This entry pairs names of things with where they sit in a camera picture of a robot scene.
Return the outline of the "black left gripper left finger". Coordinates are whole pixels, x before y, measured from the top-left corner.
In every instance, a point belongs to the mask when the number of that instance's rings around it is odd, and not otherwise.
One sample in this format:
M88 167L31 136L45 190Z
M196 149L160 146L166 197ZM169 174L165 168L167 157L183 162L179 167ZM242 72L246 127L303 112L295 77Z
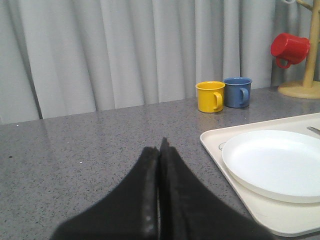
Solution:
M53 240L156 240L158 159L145 147L130 172L103 199L62 223Z

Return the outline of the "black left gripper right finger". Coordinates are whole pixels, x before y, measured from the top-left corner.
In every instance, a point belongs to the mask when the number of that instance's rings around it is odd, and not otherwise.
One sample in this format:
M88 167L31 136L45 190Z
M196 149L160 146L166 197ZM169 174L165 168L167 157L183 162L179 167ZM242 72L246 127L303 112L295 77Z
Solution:
M175 147L160 146L160 239L272 240L260 224L226 205L187 167Z

